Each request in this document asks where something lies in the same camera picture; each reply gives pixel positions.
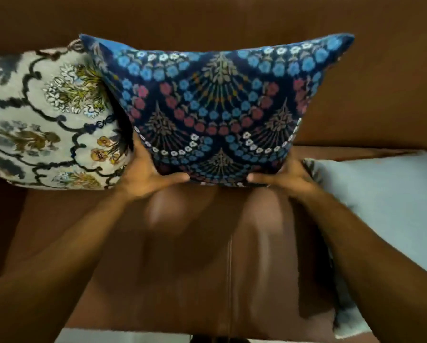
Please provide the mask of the person's right hand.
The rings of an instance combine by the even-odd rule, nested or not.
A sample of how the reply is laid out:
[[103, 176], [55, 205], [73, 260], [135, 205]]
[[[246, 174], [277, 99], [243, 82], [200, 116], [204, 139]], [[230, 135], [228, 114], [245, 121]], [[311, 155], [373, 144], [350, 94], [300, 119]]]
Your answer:
[[290, 197], [303, 201], [321, 192], [319, 185], [303, 166], [302, 160], [292, 151], [287, 155], [285, 164], [277, 174], [281, 175], [283, 184], [283, 187], [277, 188], [284, 190]]

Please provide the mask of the person's left hand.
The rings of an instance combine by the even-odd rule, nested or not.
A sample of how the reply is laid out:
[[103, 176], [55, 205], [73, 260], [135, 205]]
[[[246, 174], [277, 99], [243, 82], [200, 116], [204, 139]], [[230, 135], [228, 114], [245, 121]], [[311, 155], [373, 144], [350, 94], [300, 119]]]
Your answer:
[[126, 166], [119, 183], [114, 187], [113, 199], [120, 204], [147, 197], [161, 190], [156, 189], [156, 170], [152, 157], [139, 134], [133, 133], [133, 157]]

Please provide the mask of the blue floral patterned cushion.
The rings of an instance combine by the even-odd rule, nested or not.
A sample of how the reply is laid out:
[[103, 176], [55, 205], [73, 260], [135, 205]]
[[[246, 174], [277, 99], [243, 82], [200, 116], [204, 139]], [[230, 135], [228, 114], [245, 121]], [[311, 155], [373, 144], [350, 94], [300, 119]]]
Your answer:
[[328, 68], [355, 36], [234, 51], [146, 51], [79, 35], [163, 174], [246, 187], [277, 173]]

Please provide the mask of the person's left forearm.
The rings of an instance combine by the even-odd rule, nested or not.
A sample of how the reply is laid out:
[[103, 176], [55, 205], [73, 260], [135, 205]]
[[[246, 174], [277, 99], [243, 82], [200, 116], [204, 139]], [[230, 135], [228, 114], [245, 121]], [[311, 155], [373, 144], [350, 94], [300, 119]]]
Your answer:
[[134, 199], [114, 189], [55, 242], [0, 277], [0, 343], [55, 343]]

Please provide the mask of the person's right forearm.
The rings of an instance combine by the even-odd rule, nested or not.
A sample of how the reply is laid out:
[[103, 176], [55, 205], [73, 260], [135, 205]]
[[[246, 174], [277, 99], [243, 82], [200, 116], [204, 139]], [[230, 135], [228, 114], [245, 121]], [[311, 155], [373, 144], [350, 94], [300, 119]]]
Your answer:
[[350, 296], [380, 343], [427, 343], [427, 271], [318, 186], [290, 186], [331, 250]]

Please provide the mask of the brown leather sofa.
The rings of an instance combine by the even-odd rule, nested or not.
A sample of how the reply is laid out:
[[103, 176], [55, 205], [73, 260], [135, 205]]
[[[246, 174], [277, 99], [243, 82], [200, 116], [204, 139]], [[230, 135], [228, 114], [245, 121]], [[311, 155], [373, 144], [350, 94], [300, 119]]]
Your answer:
[[[81, 34], [209, 52], [339, 33], [355, 40], [327, 69], [290, 150], [348, 161], [427, 149], [427, 0], [0, 0], [0, 56], [66, 47]], [[0, 178], [0, 273], [116, 185], [41, 190]], [[331, 278], [319, 232], [281, 190], [191, 180], [128, 206], [66, 327], [331, 342]]]

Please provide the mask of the light grey cushion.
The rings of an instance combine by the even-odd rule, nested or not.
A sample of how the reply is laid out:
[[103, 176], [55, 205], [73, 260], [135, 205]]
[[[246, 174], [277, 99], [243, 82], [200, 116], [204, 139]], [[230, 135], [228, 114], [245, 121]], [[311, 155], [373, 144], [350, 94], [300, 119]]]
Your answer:
[[427, 271], [427, 152], [304, 164], [322, 188]]

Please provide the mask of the cream floral patterned cushion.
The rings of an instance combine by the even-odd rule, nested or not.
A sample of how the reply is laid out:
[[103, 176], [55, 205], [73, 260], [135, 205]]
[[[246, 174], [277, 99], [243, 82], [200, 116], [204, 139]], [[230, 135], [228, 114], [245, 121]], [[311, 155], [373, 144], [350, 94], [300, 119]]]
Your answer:
[[107, 190], [132, 136], [80, 40], [0, 56], [0, 178], [41, 190]]

